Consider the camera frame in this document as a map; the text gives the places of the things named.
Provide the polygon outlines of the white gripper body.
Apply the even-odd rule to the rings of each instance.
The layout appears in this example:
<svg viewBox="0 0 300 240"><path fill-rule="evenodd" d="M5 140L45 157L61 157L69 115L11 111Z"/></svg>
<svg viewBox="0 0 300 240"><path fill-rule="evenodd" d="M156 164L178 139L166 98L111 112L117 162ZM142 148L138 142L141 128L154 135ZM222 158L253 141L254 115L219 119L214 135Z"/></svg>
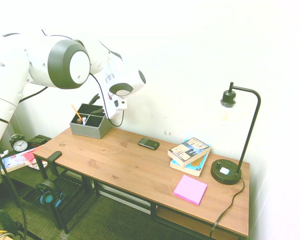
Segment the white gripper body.
<svg viewBox="0 0 300 240"><path fill-rule="evenodd" d="M108 98L105 99L105 112L109 120L116 118L123 112L122 100L122 98L112 100Z"/></svg>

